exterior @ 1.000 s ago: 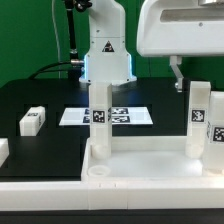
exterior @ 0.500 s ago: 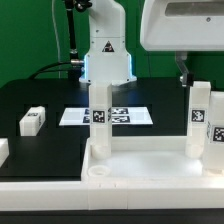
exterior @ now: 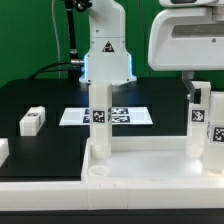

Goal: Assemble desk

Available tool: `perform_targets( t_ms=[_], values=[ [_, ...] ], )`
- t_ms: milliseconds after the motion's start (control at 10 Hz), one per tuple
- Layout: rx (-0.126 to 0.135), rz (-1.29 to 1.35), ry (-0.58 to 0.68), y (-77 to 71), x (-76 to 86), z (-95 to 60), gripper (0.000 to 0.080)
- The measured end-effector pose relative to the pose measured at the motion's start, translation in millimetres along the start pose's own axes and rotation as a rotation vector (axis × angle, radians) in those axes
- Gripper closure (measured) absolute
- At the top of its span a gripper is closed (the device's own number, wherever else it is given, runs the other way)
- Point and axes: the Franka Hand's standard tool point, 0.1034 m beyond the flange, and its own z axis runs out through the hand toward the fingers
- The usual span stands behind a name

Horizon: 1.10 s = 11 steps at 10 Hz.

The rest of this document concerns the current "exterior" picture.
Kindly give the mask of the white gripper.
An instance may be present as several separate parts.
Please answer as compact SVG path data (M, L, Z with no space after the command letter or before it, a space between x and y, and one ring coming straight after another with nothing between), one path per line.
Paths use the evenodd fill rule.
M201 103L193 71L224 70L224 21L215 21L211 7L160 12L151 27L148 63L155 71L183 71L190 103Z

